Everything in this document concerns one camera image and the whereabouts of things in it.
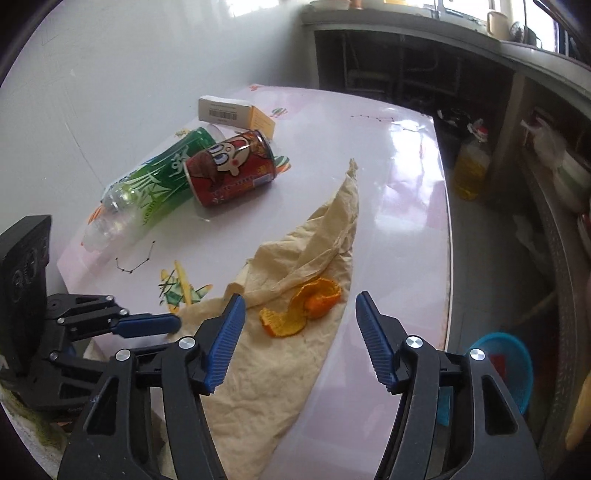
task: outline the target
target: cardboard box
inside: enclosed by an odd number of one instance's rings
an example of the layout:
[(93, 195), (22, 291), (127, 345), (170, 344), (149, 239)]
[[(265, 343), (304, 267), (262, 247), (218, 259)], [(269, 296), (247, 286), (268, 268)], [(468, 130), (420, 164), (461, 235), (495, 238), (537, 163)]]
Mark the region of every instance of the cardboard box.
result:
[(275, 122), (250, 102), (204, 95), (197, 110), (203, 122), (260, 130), (269, 140), (273, 139)]

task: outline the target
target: plastic bottle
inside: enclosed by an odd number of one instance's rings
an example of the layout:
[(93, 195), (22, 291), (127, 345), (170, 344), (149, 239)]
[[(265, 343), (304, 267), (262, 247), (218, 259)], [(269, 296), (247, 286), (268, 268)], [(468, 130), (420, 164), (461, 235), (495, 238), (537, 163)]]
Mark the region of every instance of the plastic bottle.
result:
[(183, 162), (221, 140), (223, 134), (214, 125), (192, 130), (108, 187), (85, 229), (84, 248), (117, 251), (140, 238), (148, 227), (191, 197)]
[(484, 188), (486, 171), (491, 164), (488, 130), (477, 121), (468, 126), (472, 136), (462, 142), (453, 170), (453, 188), (464, 200), (475, 200)]

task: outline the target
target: mug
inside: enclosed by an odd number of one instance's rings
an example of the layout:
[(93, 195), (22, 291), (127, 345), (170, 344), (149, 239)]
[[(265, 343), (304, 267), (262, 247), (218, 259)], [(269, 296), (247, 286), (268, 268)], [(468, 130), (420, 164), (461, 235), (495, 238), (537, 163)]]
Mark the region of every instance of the mug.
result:
[(509, 17), (501, 12), (491, 10), (486, 15), (486, 31), (497, 40), (509, 40)]

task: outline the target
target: red can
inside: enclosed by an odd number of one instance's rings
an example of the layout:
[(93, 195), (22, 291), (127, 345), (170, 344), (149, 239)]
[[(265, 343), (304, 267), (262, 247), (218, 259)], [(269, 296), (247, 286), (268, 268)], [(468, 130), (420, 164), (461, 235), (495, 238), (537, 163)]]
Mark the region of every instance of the red can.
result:
[(277, 176), (267, 139), (258, 130), (228, 138), (188, 158), (184, 171), (205, 207), (238, 197)]

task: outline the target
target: barcode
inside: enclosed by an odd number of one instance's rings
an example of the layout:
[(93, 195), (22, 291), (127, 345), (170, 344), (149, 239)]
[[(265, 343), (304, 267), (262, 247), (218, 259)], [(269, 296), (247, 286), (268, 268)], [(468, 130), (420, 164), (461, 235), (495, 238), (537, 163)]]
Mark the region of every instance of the barcode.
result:
[(236, 120), (238, 118), (238, 114), (234, 112), (224, 112), (222, 110), (212, 110), (209, 109), (210, 116), (216, 116), (218, 118), (227, 118), (228, 120)]

